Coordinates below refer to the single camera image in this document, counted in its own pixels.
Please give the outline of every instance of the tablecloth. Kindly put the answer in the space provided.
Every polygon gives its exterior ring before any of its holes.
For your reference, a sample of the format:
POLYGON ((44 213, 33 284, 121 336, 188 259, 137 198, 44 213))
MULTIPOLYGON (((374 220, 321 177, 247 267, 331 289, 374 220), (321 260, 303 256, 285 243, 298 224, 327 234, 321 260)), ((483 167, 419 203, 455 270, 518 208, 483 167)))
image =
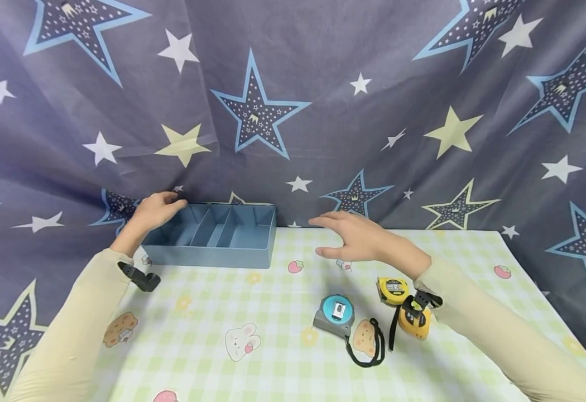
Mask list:
MULTIPOLYGON (((586 366, 586 351, 499 233, 394 232, 461 266, 586 366)), ((381 365, 354 364, 343 339, 311 325, 320 301, 347 296, 354 326, 375 317, 388 337, 394 309, 380 301, 376 278, 402 274, 380 262, 323 259, 314 253, 320 245, 340 246, 341 240, 327 229, 279 228, 268 270, 152 266, 137 250, 136 266, 156 272, 162 282, 153 293, 129 288, 112 323, 124 330, 104 338, 89 399, 526 400, 491 360, 437 320, 425 340, 398 329, 394 351, 381 365)))

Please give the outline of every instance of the forearm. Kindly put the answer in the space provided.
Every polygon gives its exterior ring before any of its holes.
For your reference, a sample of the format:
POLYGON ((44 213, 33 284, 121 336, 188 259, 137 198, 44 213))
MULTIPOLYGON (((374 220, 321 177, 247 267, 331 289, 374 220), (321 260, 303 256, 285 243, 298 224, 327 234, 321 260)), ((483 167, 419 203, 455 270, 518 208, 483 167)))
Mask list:
POLYGON ((104 250, 77 278, 61 311, 41 338, 11 391, 11 402, 75 402, 85 398, 103 335, 128 289, 117 262, 104 250))
POLYGON ((414 283, 442 297, 438 321, 474 343, 532 401, 586 401, 586 369, 458 267, 434 259, 414 283))

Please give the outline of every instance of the curtain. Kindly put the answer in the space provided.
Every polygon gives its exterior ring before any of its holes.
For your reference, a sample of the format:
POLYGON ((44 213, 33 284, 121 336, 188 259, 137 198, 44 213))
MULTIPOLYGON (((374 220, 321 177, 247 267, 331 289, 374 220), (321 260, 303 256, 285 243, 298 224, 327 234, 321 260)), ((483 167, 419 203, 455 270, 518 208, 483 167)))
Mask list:
POLYGON ((0 400, 164 190, 498 230, 586 349, 586 1, 0 0, 0 400))

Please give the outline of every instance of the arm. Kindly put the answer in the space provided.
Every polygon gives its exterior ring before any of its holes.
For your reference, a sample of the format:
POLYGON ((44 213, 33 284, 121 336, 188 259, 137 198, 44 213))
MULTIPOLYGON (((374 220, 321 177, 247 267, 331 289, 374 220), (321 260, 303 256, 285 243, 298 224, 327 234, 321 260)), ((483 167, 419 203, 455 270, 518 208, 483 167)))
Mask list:
POLYGON ((79 402, 85 398, 103 334, 128 289, 129 279, 117 263, 132 264, 132 255, 146 234, 186 206, 185 200, 172 203, 175 198, 176 194, 165 192, 144 199, 110 249, 91 259, 27 360, 10 402, 79 402))
POLYGON ((586 402, 586 369, 458 267, 364 217, 329 212, 309 223, 334 230, 344 241, 341 248, 317 249, 319 255, 385 262, 414 280, 415 288, 440 296, 438 320, 474 343, 531 401, 586 402))

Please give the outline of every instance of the black wrist strap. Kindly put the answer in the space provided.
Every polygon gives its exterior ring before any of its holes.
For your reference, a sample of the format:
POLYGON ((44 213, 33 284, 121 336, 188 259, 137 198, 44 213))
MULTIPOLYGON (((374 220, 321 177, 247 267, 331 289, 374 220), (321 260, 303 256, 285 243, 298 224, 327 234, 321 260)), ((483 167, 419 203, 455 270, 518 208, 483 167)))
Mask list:
POLYGON ((380 326, 378 325, 378 320, 376 320, 375 318, 372 318, 371 320, 369 320, 369 322, 372 323, 372 325, 373 325, 374 338, 375 338, 375 353, 374 353, 373 359, 371 361, 365 362, 365 361, 358 360, 356 358, 356 356, 353 354, 351 344, 349 344, 349 337, 348 336, 345 337, 345 341, 347 342, 347 352, 348 352, 349 356, 351 356, 351 360, 353 360, 353 363, 359 365, 360 367, 364 367, 364 368, 377 366, 380 363, 382 363, 383 360, 385 360, 385 335, 382 334, 380 326))
POLYGON ((393 343, 396 340, 396 327, 398 326, 398 317, 400 316, 401 305, 396 306, 396 312, 393 314, 391 320, 391 328, 389 329, 389 350, 393 352, 393 343))
POLYGON ((118 263, 119 269, 124 275, 131 279, 131 282, 144 292, 152 292, 161 282, 161 278, 157 274, 144 274, 144 272, 137 270, 131 264, 126 264, 123 261, 118 263))

